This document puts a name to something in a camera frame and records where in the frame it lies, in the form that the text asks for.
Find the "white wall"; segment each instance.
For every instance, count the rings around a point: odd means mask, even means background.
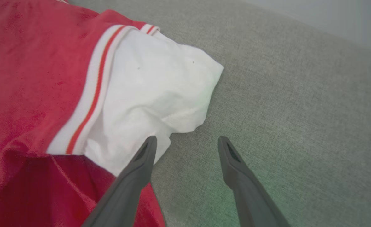
[[[371,49],[371,0],[245,0]]]

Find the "gray couch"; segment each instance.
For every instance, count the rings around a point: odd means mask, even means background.
[[[224,66],[205,123],[152,185],[168,227],[238,226],[226,135],[294,227],[371,227],[371,51],[237,0],[73,0],[161,27]]]

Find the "white fabric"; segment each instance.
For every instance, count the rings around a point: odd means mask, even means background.
[[[223,66],[200,49],[179,45],[159,31],[132,30],[115,52],[102,112],[84,153],[119,175],[144,140],[156,135],[155,162],[174,132],[191,132],[206,116]]]

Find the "white trim with red stripe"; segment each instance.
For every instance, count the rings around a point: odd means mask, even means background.
[[[159,31],[160,28],[157,27],[157,26],[154,26],[154,25],[150,25],[150,24],[145,24],[142,28],[141,28],[141,32],[143,33],[146,33],[148,35],[153,35],[156,31]]]
[[[87,70],[83,94],[73,115],[48,146],[48,154],[82,154],[87,135],[103,107],[115,50],[131,29],[136,28],[112,26],[97,42]]]

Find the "red garment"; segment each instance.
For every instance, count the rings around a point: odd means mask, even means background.
[[[0,0],[0,226],[78,226],[94,208],[114,177],[83,156],[51,155],[80,154],[111,55],[144,26],[62,0]],[[135,223],[164,226],[150,186],[141,204],[153,214]]]

